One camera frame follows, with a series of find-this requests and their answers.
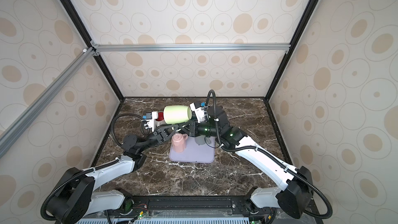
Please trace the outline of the light green mug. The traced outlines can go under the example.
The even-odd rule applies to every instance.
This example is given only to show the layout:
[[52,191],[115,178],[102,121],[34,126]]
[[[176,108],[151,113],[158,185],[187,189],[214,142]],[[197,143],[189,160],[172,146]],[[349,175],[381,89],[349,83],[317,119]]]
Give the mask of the light green mug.
[[163,118],[166,124],[180,124],[192,118],[192,110],[188,106],[172,105],[163,110]]

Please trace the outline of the white mug red inside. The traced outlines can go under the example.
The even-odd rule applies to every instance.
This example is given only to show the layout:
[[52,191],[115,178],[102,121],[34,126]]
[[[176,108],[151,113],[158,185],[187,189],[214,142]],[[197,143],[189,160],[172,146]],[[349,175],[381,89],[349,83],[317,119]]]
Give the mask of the white mug red inside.
[[164,120],[163,112],[157,112],[157,118],[155,119],[155,121],[162,122],[163,120]]

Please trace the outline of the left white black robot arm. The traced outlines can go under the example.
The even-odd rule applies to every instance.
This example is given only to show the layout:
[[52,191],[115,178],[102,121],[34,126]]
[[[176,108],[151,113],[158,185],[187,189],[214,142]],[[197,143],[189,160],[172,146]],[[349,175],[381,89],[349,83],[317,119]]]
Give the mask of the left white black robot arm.
[[52,192],[43,201],[40,215],[58,224],[75,224],[83,217],[110,210],[128,215],[134,210],[134,200],[121,189],[97,192],[102,185],[122,175],[140,169],[147,156],[144,150],[168,142],[192,118],[191,113],[179,117],[176,113],[162,113],[141,117],[142,128],[149,129],[143,136],[128,134],[122,142],[114,141],[123,150],[121,156],[100,166],[67,170]]

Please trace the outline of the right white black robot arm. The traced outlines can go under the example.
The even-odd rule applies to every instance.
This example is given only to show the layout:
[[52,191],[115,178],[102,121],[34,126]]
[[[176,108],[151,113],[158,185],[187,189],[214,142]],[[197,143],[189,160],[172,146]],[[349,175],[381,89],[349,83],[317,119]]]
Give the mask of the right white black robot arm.
[[208,92],[204,103],[179,107],[171,116],[173,120],[170,123],[177,124],[180,131],[191,137],[214,137],[219,148],[246,159],[275,183],[274,188],[256,188],[252,191],[249,203],[256,208],[280,208],[295,219],[303,214],[319,219],[332,216],[332,204],[313,185],[309,169],[283,162],[242,129],[231,126],[227,113],[217,105],[213,90]]

